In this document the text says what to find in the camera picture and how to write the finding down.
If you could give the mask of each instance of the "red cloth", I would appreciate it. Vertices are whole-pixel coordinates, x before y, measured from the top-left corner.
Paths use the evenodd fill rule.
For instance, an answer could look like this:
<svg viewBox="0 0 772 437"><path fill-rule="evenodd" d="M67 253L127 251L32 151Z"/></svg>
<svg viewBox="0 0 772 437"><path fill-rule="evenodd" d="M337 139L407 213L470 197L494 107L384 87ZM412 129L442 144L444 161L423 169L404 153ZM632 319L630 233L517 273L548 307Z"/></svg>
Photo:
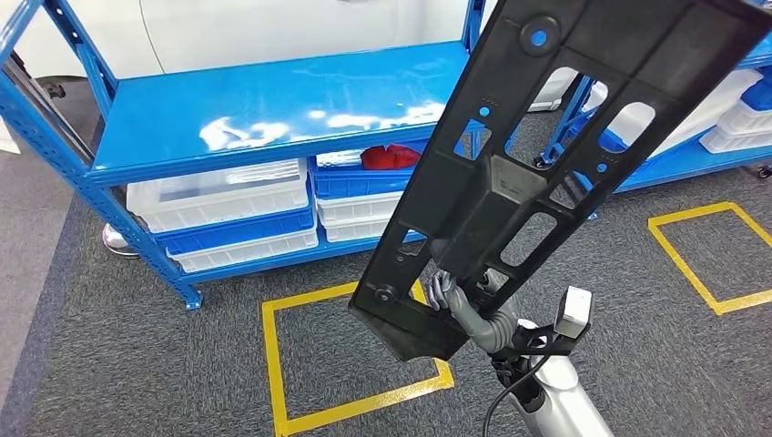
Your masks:
<svg viewBox="0 0 772 437"><path fill-rule="evenodd" d="M396 170L414 165L421 154L405 146L370 147L360 155L365 170Z"/></svg>

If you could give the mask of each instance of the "panel hole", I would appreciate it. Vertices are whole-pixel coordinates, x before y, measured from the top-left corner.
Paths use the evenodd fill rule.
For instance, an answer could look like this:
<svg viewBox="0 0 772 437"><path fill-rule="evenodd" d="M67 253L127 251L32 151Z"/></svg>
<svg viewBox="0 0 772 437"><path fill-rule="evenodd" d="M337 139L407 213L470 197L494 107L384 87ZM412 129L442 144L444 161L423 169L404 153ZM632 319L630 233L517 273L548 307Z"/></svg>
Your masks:
<svg viewBox="0 0 772 437"><path fill-rule="evenodd" d="M531 168L544 168L538 162L538 157L550 141L562 115L554 110L561 105L563 98L571 97L565 96L565 93L577 75L576 70L567 66L557 68L550 74L531 103L529 114L513 129L504 147L507 155Z"/></svg>
<svg viewBox="0 0 772 437"><path fill-rule="evenodd" d="M557 220L549 214L533 214L502 251L502 262L512 267L523 264L555 226Z"/></svg>
<svg viewBox="0 0 772 437"><path fill-rule="evenodd" d="M453 153L457 156L474 161L480 155L485 141L491 136L491 131L482 123L475 120L469 120L464 129L464 133L456 142Z"/></svg>
<svg viewBox="0 0 772 437"><path fill-rule="evenodd" d="M531 34L531 44L541 47L547 42L547 33L542 29L537 29Z"/></svg>
<svg viewBox="0 0 772 437"><path fill-rule="evenodd" d="M566 208L574 209L587 196L592 187L593 183L586 175L574 170L550 193L550 200Z"/></svg>
<svg viewBox="0 0 772 437"><path fill-rule="evenodd" d="M654 109L646 103L628 103L608 124L598 138L598 144L603 150L612 153L626 151L649 127L655 115Z"/></svg>
<svg viewBox="0 0 772 437"><path fill-rule="evenodd" d="M399 256L415 257L423 249L423 245L426 243L426 236L421 232L413 229L408 229L405 233L405 237L402 239L402 245L400 246L399 254L397 255L397 261L401 262Z"/></svg>

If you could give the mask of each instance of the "white storage container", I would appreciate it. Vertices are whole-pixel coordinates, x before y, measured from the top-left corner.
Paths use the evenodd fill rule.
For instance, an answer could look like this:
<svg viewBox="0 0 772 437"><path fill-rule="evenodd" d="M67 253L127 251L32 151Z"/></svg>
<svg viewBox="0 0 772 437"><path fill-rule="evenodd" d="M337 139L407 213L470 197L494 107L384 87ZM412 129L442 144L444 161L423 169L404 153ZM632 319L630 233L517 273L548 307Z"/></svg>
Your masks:
<svg viewBox="0 0 772 437"><path fill-rule="evenodd" d="M711 92L702 103L689 114L675 130L651 154L656 156L694 135L713 126L721 116L737 103L743 93L753 86L761 74L756 70L737 70L729 75ZM582 107L588 111L597 107L608 95L606 86L600 82L593 85L587 103ZM622 109L608 128L628 146L646 129L651 120L647 107L630 106Z"/></svg>
<svg viewBox="0 0 772 437"><path fill-rule="evenodd" d="M129 184L127 208L151 232L202 226L309 204L304 159Z"/></svg>
<svg viewBox="0 0 772 437"><path fill-rule="evenodd" d="M576 70L567 66L553 71L549 78L547 78L547 82L542 86L542 89L539 90L539 94L536 95L533 103L531 103L528 112L554 111L557 109L563 101L565 90L574 82L577 74Z"/></svg>
<svg viewBox="0 0 772 437"><path fill-rule="evenodd" d="M300 230L289 234L253 239L240 243L219 246L213 249L196 250L194 252L167 255L179 262L182 269L191 273L206 269L229 266L240 262L273 257L298 250L311 249L319 246L316 225L312 229Z"/></svg>
<svg viewBox="0 0 772 437"><path fill-rule="evenodd" d="M349 241L352 239L369 239L380 237L386 230L391 217L373 219L340 220L334 225L324 225L327 241Z"/></svg>
<svg viewBox="0 0 772 437"><path fill-rule="evenodd" d="M316 203L321 224L326 228L342 221L388 220L401 197L402 191L395 191L353 198L318 198Z"/></svg>
<svg viewBox="0 0 772 437"><path fill-rule="evenodd" d="M756 111L740 100L716 123L730 135L760 134L772 131L772 109Z"/></svg>
<svg viewBox="0 0 772 437"><path fill-rule="evenodd" d="M721 127L714 127L700 138L700 144L710 153L732 152L746 148L772 146L772 132L750 135L732 135Z"/></svg>

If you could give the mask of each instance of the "car door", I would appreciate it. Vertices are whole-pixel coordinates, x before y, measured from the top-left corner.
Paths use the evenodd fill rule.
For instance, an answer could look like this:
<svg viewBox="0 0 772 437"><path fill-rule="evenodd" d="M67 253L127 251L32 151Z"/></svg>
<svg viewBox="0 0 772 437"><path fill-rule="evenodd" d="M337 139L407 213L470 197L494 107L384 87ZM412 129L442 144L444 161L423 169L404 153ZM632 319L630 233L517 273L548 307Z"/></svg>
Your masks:
<svg viewBox="0 0 772 437"><path fill-rule="evenodd" d="M143 1L167 73L460 40L467 0Z"/></svg>
<svg viewBox="0 0 772 437"><path fill-rule="evenodd" d="M6 22L19 3L19 0L0 0L0 20ZM69 0L68 3L118 78L161 73L145 30L139 0ZM85 75L43 8L22 34L16 52L33 77Z"/></svg>

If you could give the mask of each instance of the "black plastic panel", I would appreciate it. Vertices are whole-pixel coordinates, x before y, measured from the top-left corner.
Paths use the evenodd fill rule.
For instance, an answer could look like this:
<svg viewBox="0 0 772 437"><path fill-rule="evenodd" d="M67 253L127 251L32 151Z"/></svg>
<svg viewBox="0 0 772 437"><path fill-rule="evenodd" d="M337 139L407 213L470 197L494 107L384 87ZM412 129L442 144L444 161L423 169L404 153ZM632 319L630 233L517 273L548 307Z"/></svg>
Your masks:
<svg viewBox="0 0 772 437"><path fill-rule="evenodd" d="M449 359L466 335L447 311L434 312L408 294L427 262L461 278L483 315L497 310L771 26L767 13L739 0L500 0L350 309L400 359ZM557 162L531 168L507 156L504 143L562 66L604 82L608 97ZM652 107L654 120L626 152L603 150L599 134L632 102ZM453 154L470 119L492 132L475 161ZM550 194L573 170L594 188L570 209ZM537 212L556 227L521 265L503 263L500 253ZM399 252L408 229L429 240L416 256ZM509 276L497 292L465 286L489 267Z"/></svg>

